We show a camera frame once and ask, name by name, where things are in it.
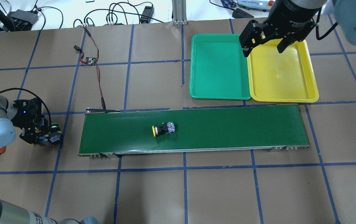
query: circuit board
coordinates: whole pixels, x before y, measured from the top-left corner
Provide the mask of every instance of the circuit board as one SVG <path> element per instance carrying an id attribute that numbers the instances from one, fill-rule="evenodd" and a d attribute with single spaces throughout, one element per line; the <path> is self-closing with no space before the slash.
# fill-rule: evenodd
<path id="1" fill-rule="evenodd" d="M 94 65 L 96 62 L 96 58 L 95 57 L 86 57 L 85 60 L 87 61 L 87 65 Z"/>

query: green conveyor belt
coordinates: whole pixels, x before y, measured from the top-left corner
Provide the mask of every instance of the green conveyor belt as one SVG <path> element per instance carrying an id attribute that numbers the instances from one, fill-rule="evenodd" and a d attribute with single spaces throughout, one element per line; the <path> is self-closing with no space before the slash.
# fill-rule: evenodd
<path id="1" fill-rule="evenodd" d="M 154 137 L 152 126 L 176 132 Z M 86 114 L 79 156 L 308 147 L 298 105 Z"/>

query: metal post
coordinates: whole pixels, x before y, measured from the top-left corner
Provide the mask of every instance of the metal post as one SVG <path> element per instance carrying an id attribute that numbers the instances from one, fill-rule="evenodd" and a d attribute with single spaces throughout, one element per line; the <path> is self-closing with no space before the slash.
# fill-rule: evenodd
<path id="1" fill-rule="evenodd" d="M 186 0 L 172 0 L 172 24 L 186 25 L 188 20 L 186 18 Z"/>

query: electrical connector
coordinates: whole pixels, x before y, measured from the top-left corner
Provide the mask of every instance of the electrical connector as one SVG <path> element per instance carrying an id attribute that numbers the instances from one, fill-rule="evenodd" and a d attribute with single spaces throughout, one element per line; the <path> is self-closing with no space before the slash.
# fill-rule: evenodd
<path id="1" fill-rule="evenodd" d="M 74 49 L 75 49 L 76 51 L 81 51 L 81 48 L 78 47 L 77 45 L 74 45 Z"/>
<path id="2" fill-rule="evenodd" d="M 154 14 L 154 7 L 153 6 L 145 6 L 142 12 L 141 19 L 139 22 L 141 24 L 148 24 L 151 21 L 151 18 L 153 17 Z"/>

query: sticker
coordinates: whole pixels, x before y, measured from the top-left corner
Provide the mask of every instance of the sticker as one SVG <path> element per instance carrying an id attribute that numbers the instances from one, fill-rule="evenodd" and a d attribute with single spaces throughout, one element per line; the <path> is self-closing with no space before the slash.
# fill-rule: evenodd
<path id="1" fill-rule="evenodd" d="M 27 211 L 29 213 L 30 222 L 29 224 L 57 224 L 54 220 L 42 217 L 37 213 Z"/>

